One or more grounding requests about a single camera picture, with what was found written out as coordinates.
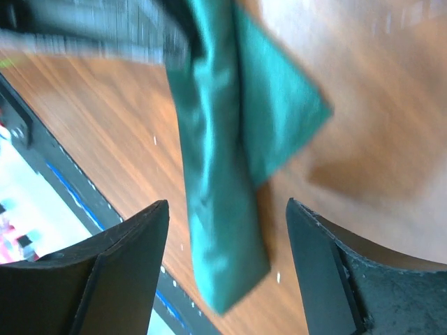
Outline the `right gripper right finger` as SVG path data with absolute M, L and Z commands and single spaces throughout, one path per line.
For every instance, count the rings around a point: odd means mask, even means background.
M 399 253 L 291 198 L 286 223 L 310 334 L 445 334 L 446 265 Z

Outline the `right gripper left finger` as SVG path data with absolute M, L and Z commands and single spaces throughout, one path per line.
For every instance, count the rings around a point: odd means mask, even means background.
M 166 245 L 159 200 L 37 261 L 1 266 L 2 334 L 146 334 Z

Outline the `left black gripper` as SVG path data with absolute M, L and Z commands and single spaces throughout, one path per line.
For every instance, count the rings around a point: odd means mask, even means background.
M 198 35 L 189 1 L 2 1 L 1 46 L 46 54 L 119 58 L 179 70 Z

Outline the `dark green cloth napkin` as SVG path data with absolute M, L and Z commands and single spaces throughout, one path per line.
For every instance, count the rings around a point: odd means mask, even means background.
M 169 1 L 190 44 L 167 72 L 179 125 L 198 290 L 228 312 L 269 272 L 257 189 L 331 109 L 305 72 L 234 1 Z

